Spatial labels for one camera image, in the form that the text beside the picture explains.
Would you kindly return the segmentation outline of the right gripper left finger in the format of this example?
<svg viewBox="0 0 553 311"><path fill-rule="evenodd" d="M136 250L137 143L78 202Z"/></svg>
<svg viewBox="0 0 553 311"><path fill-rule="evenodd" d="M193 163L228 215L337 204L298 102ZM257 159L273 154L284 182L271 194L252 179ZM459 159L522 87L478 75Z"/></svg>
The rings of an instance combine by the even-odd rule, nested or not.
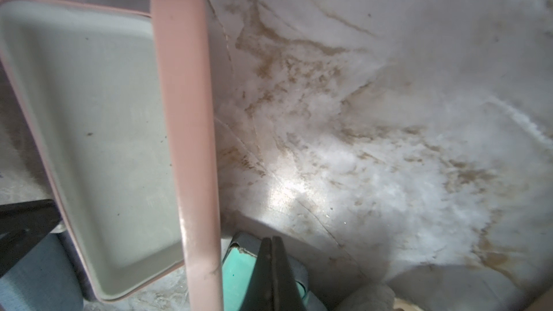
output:
<svg viewBox="0 0 553 311"><path fill-rule="evenodd" d="M272 311L273 304L272 240L264 238L240 311Z"/></svg>

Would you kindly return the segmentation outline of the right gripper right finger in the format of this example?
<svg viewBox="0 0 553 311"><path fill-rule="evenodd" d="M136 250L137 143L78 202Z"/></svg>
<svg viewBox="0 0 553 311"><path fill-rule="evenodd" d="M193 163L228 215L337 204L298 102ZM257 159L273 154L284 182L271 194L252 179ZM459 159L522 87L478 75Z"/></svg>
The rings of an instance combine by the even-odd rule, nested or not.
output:
<svg viewBox="0 0 553 311"><path fill-rule="evenodd" d="M272 238L272 294L273 310L306 311L290 267L283 240Z"/></svg>

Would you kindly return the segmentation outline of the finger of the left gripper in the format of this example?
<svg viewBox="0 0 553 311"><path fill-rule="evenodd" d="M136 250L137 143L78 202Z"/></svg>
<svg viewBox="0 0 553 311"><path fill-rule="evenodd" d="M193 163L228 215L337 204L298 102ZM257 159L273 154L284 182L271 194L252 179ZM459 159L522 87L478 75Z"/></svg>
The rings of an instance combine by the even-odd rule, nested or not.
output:
<svg viewBox="0 0 553 311"><path fill-rule="evenodd" d="M23 259L62 220L54 200L1 206L1 277Z"/></svg>

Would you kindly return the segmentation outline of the pink glasses case grey lining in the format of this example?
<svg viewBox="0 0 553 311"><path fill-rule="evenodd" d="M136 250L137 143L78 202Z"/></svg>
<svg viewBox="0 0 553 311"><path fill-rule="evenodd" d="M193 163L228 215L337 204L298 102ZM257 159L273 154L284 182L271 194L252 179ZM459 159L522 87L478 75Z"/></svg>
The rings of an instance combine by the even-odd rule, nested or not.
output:
<svg viewBox="0 0 553 311"><path fill-rule="evenodd" d="M1 0L1 63L96 297L184 266L223 309L204 0Z"/></svg>

